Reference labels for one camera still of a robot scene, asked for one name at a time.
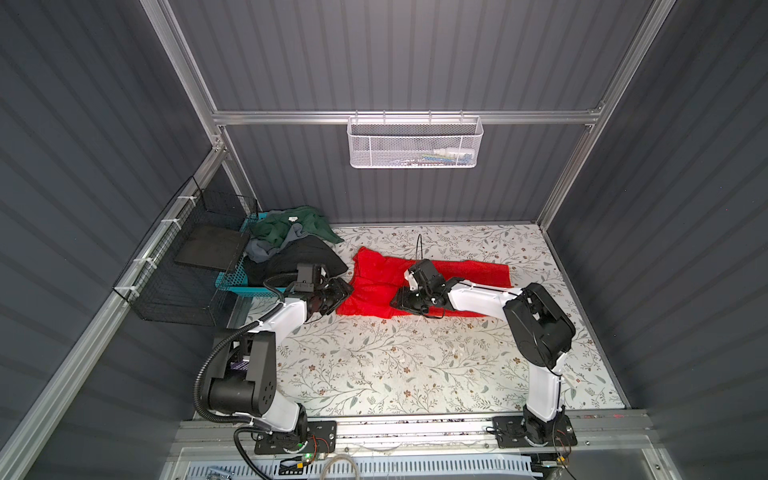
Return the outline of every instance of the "blue-gray cloth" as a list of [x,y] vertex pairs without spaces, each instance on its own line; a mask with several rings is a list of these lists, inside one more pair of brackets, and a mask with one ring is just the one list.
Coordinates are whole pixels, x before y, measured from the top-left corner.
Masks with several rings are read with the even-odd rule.
[[294,223],[291,225],[285,240],[283,240],[283,243],[280,244],[279,247],[273,247],[272,244],[266,240],[258,240],[254,238],[246,245],[245,253],[251,260],[256,263],[266,262],[270,258],[274,257],[275,253],[287,247],[288,243],[291,243],[294,240],[298,240],[299,238],[307,237],[309,235],[312,234],[302,231],[301,223]]

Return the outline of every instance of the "gray wall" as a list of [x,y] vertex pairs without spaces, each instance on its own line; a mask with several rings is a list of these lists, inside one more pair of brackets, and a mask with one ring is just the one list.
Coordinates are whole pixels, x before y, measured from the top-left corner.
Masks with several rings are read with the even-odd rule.
[[[0,2],[0,445],[209,150],[138,2]],[[149,478],[209,347],[129,317],[30,478]]]
[[474,168],[349,165],[346,128],[227,128],[265,210],[313,205],[336,223],[534,220],[584,131],[489,125]]
[[765,472],[766,25],[768,2],[679,0],[549,231],[689,478]]
[[[220,110],[597,106],[650,2],[172,0]],[[478,166],[355,170],[343,127],[229,127],[266,209],[337,223],[535,220],[580,126],[486,126]]]

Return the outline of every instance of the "pile of clothes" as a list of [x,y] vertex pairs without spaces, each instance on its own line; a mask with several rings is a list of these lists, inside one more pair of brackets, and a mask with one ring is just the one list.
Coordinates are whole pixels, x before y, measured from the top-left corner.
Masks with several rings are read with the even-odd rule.
[[262,286],[278,273],[295,272],[298,263],[321,263],[328,277],[347,271],[347,265],[323,240],[341,243],[328,221],[313,207],[272,210],[266,218],[250,225],[243,270],[248,286]]

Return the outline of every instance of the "floral tablecloth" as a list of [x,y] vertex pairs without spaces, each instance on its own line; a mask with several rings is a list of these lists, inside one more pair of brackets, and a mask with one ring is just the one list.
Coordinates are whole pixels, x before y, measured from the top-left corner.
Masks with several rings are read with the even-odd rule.
[[[345,240],[334,250],[349,265],[360,247],[415,258],[419,234],[424,256],[510,266],[514,286],[538,282],[576,325],[565,367],[569,409],[621,409],[603,361],[562,275],[535,225],[464,227],[355,227],[336,229]],[[249,317],[271,303],[254,300]],[[294,331],[277,347],[280,391],[311,416],[521,410],[528,394],[528,364],[506,320],[491,317],[426,319],[333,314]]]

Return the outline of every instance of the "red cloth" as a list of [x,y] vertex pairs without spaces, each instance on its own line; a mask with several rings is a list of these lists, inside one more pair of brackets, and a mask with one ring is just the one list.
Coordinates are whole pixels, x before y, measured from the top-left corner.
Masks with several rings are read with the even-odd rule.
[[[408,286],[404,274],[415,260],[405,260],[395,257],[384,257],[381,253],[374,252],[365,247],[354,257],[355,273],[352,277],[352,286],[355,291],[336,310],[339,315],[367,315],[379,318],[392,318],[393,316],[410,315],[410,313],[397,310],[389,306],[389,302],[395,298],[397,290],[401,286]],[[435,268],[446,279],[454,276],[470,280],[483,285],[511,287],[509,282],[509,266],[497,263],[475,262],[433,262]],[[440,316],[442,309],[430,309],[430,315]],[[482,316],[473,312],[451,312],[450,316]]]

